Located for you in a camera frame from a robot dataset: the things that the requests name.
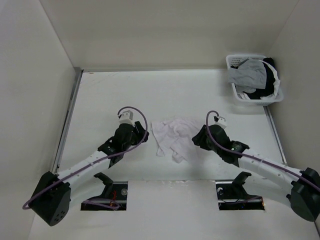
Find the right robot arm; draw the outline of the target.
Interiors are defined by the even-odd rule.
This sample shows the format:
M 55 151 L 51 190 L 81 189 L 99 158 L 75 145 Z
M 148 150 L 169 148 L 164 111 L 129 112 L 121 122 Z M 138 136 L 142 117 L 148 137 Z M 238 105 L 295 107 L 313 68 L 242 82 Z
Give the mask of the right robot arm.
M 309 222 L 315 222 L 320 215 L 320 175 L 316 170 L 310 167 L 300 170 L 262 157 L 248 145 L 231 140 L 217 124 L 203 125 L 192 142 L 215 152 L 224 162 L 261 177 L 235 182 L 231 190 L 236 197 L 249 194 L 270 198 Z

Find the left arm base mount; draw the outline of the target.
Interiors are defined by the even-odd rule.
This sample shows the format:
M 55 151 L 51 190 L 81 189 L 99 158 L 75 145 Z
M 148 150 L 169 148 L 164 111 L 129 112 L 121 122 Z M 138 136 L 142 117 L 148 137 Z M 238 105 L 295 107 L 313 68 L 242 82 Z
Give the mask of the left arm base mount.
M 82 203 L 81 211 L 126 211 L 129 183 L 127 181 L 113 181 L 104 173 L 94 175 L 103 189 Z

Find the white tank top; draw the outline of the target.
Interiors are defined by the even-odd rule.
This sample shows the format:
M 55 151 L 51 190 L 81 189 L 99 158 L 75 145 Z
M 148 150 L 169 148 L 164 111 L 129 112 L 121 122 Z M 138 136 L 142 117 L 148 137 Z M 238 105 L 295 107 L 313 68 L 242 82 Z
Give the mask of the white tank top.
M 202 123 L 192 118 L 172 118 L 152 121 L 151 129 L 157 143 L 156 156 L 171 155 L 176 163 L 195 164 L 199 160 L 192 138 L 199 133 Z

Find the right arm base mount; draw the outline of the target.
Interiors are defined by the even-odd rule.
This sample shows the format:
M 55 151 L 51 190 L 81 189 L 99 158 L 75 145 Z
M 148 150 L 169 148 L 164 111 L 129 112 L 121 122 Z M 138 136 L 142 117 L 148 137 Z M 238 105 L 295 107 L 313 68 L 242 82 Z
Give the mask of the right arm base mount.
M 251 175 L 248 172 L 241 172 L 233 180 L 218 180 L 215 182 L 220 211 L 265 210 L 263 198 L 250 195 L 244 189 L 244 184 Z

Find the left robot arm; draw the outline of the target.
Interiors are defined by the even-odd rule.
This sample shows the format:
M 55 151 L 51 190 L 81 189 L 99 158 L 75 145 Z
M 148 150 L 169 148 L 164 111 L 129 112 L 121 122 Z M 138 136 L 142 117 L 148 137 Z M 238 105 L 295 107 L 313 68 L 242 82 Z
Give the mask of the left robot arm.
M 103 172 L 146 142 L 148 136 L 148 128 L 138 121 L 120 123 L 114 135 L 86 159 L 63 171 L 44 173 L 23 209 L 30 208 L 49 226 L 55 226 L 72 206 L 94 204 L 96 197 L 108 199 L 113 181 Z

